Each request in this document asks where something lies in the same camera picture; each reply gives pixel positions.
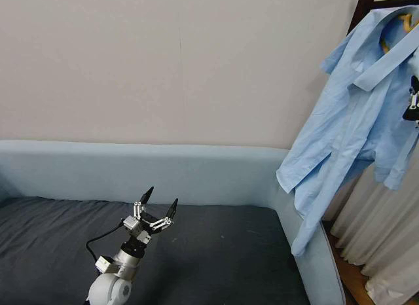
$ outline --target clothes hanger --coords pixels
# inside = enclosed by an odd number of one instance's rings
[[[419,20],[417,20],[412,25],[412,14],[405,14],[405,15],[399,15],[398,19],[403,21],[403,30],[405,30],[406,33],[409,33],[419,24]],[[380,46],[384,53],[388,53],[390,51],[390,47],[386,44],[385,40],[383,38],[380,38]]]

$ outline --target dark wooden frame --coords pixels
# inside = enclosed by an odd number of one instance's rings
[[[354,16],[352,17],[351,24],[349,26],[350,32],[358,23],[369,13],[371,9],[384,9],[388,7],[400,7],[405,5],[419,5],[419,0],[358,0]]]

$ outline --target white wall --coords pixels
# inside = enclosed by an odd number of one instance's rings
[[[357,0],[0,0],[0,138],[289,148]]]

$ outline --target shirt collar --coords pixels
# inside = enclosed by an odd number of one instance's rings
[[[407,6],[393,9],[393,11],[376,10],[373,12],[373,14],[376,14],[376,25],[370,33],[366,33],[366,36],[362,39],[362,44],[352,58],[352,68],[362,72],[354,81],[354,85],[365,91],[371,91],[418,48],[419,27],[415,27],[376,62],[371,64],[365,62],[368,53],[371,53],[373,49],[381,48],[379,45],[381,33],[388,22],[400,14],[416,13],[418,10],[417,6]]]

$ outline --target dark gray cushion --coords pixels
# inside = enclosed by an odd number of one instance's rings
[[[1,303],[82,304],[96,277],[86,240],[131,214],[122,202],[1,202]],[[92,247],[113,256],[127,239],[121,228]],[[127,304],[309,304],[289,256],[274,210],[178,206],[175,224],[148,245]]]

